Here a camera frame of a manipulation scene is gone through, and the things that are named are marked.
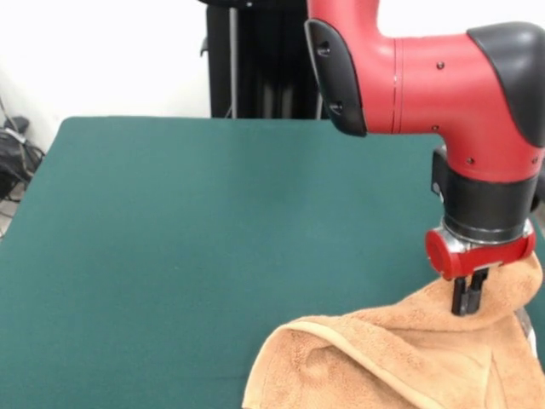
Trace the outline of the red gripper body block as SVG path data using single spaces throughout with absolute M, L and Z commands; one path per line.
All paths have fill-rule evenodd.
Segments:
M 441 224 L 426 233 L 425 247 L 433 269 L 444 279 L 452 280 L 528 257 L 536 248 L 536 231 L 527 221 L 518 239 L 485 245 L 459 239 Z

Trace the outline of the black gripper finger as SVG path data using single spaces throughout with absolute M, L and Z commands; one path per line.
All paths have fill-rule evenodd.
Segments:
M 451 312 L 455 316 L 466 314 L 466 279 L 458 277 L 454 279 Z
M 469 287 L 467 288 L 467 303 L 466 303 L 466 313 L 475 314 L 480 307 L 482 290 L 484 283 L 487 279 L 486 270 L 476 271 L 472 278 Z

